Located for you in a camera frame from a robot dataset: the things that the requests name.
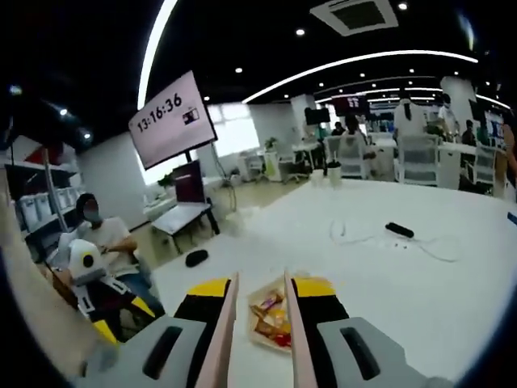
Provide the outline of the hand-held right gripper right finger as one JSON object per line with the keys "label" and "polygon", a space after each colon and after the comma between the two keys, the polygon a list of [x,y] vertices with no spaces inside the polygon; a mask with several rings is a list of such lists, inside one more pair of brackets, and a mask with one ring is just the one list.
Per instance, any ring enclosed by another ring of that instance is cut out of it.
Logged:
{"label": "hand-held right gripper right finger", "polygon": [[352,318],[325,278],[290,278],[295,387],[453,387],[408,365],[404,348],[364,318]]}

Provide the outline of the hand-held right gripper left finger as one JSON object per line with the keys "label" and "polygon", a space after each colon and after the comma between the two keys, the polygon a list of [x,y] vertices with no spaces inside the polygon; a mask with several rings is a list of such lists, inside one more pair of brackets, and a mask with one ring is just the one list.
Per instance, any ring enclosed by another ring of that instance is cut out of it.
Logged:
{"label": "hand-held right gripper left finger", "polygon": [[187,291],[176,312],[141,319],[107,307],[107,287],[87,286],[95,308],[111,312],[119,343],[97,348],[76,387],[226,387],[233,338],[233,279]]}

